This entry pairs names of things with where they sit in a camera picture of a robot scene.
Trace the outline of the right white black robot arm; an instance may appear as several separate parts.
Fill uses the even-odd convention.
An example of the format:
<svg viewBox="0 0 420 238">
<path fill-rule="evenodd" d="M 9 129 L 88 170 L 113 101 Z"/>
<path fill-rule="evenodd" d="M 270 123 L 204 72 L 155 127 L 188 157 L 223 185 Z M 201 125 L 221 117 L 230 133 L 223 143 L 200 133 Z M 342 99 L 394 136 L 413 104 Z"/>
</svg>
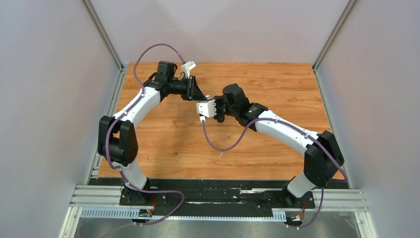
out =
<svg viewBox="0 0 420 238">
<path fill-rule="evenodd" d="M 304 158 L 303 170 L 282 189 L 284 203 L 295 207 L 303 195 L 314 188 L 324 188 L 337 173 L 348 177 L 342 166 L 344 157 L 335 135 L 299 127 L 259 103 L 252 103 L 238 84 L 226 86 L 221 96 L 215 96 L 215 116 L 223 122 L 226 116 L 234 117 L 244 128 L 269 135 L 297 151 Z"/>
</svg>

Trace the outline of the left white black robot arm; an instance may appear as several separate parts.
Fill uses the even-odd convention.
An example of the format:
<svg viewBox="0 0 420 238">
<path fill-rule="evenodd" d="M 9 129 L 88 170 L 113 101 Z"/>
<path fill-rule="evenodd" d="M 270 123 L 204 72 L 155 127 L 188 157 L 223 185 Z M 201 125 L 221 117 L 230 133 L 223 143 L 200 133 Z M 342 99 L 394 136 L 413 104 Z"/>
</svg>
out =
<svg viewBox="0 0 420 238">
<path fill-rule="evenodd" d="M 180 95 L 186 101 L 204 101 L 205 95 L 190 71 L 194 61 L 181 65 L 181 77 L 176 77 L 178 66 L 160 61 L 157 70 L 141 86 L 139 93 L 113 116 L 99 121 L 98 153 L 112 169 L 120 172 L 126 188 L 133 190 L 133 199 L 140 205 L 148 204 L 152 192 L 147 188 L 149 179 L 136 160 L 138 142 L 136 128 L 143 118 L 168 95 Z"/>
</svg>

